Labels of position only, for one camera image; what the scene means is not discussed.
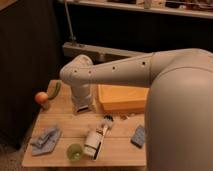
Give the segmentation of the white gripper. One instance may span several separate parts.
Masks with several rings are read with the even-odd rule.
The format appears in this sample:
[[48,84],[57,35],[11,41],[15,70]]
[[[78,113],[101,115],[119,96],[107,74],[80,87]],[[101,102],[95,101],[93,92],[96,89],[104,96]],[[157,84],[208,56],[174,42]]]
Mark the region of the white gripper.
[[92,104],[91,86],[81,84],[71,87],[71,99],[76,113],[89,111]]

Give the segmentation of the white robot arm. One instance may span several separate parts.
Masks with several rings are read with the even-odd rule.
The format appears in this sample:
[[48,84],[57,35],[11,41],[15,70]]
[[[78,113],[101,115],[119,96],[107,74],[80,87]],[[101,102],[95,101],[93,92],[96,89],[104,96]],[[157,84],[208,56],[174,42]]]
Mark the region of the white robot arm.
[[148,171],[213,171],[213,53],[189,48],[94,65],[79,55],[60,71],[74,101],[91,84],[147,87]]

